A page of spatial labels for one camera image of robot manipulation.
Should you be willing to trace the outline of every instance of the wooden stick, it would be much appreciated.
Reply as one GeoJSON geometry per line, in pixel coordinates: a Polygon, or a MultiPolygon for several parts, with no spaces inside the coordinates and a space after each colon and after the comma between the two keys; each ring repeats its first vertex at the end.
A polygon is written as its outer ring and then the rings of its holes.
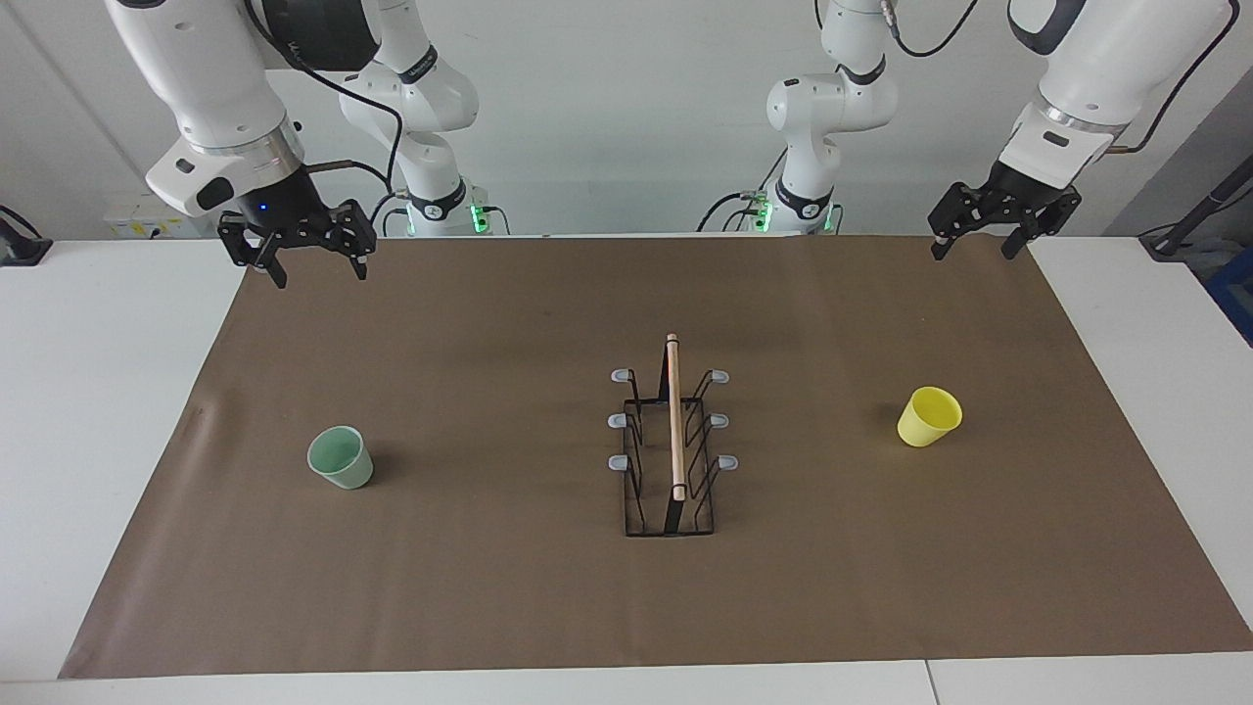
{"type": "Polygon", "coordinates": [[[683,392],[679,386],[679,336],[665,336],[667,368],[670,373],[670,473],[675,502],[687,502],[687,466],[683,463],[683,392]]]}

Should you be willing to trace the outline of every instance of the brown paper mat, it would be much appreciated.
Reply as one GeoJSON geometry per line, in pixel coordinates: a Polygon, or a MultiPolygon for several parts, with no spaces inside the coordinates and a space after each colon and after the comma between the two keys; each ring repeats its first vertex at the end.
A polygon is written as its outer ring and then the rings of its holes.
{"type": "Polygon", "coordinates": [[[64,677],[1247,650],[1039,268],[971,237],[387,242],[248,275],[64,677]],[[618,367],[718,367],[719,533],[621,536],[618,367]],[[966,425],[906,448],[923,384],[966,425]],[[373,482],[304,450],[357,426],[373,482]]]}

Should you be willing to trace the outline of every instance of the plastic cup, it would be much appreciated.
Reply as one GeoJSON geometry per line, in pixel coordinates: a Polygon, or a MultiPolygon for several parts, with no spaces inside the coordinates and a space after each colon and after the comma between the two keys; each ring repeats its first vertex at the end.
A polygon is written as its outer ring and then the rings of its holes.
{"type": "Polygon", "coordinates": [[[961,426],[961,404],[938,387],[923,387],[910,397],[910,403],[896,425],[901,441],[926,448],[961,426]]]}
{"type": "Polygon", "coordinates": [[[309,470],[343,490],[357,490],[375,475],[361,432],[335,427],[320,433],[308,451],[309,470]]]}

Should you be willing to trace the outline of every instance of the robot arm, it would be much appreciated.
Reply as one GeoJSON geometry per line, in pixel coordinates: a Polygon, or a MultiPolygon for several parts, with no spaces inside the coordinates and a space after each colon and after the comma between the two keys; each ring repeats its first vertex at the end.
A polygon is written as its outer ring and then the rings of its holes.
{"type": "MultiPolygon", "coordinates": [[[[378,0],[382,46],[375,63],[345,85],[397,110],[403,136],[397,165],[407,185],[411,232],[421,235],[474,234],[482,222],[475,212],[486,193],[470,184],[439,131],[474,124],[479,94],[450,66],[427,38],[413,0],[378,0]]],[[[396,124],[387,114],[350,96],[340,96],[350,123],[388,148],[396,124]]]]}
{"type": "Polygon", "coordinates": [[[980,188],[950,187],[928,217],[942,259],[962,234],[1017,225],[1007,258],[1078,208],[1073,182],[1100,159],[1227,8],[1228,0],[1011,0],[1015,36],[1049,58],[1035,99],[980,188]]]}
{"type": "MultiPolygon", "coordinates": [[[[342,31],[371,38],[360,1],[330,13],[342,31]]],[[[287,275],[277,252],[321,245],[348,257],[358,278],[375,230],[356,200],[322,203],[282,101],[266,83],[238,0],[105,0],[144,78],[174,113],[179,140],[148,173],[148,184],[179,210],[200,215],[234,202],[218,233],[239,265],[287,275]],[[244,230],[262,238],[261,247],[244,230]]]]}
{"type": "Polygon", "coordinates": [[[829,0],[822,45],[836,71],[787,79],[771,90],[771,125],[788,148],[783,175],[767,187],[769,230],[818,229],[840,168],[831,135],[883,126],[896,114],[896,83],[885,75],[887,36],[880,0],[829,0]]]}

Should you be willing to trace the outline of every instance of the table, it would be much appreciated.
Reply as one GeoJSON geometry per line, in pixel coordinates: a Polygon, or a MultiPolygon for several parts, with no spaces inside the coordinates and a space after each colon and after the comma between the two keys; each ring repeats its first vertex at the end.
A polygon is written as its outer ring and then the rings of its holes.
{"type": "MultiPolygon", "coordinates": [[[[1253,351],[1134,240],[1032,245],[1163,480],[1253,622],[1253,351]],[[1172,374],[1188,369],[1187,376],[1172,374]]],[[[242,269],[216,242],[63,242],[0,270],[0,701],[1237,704],[1253,654],[45,682],[155,466],[242,269]]]]}

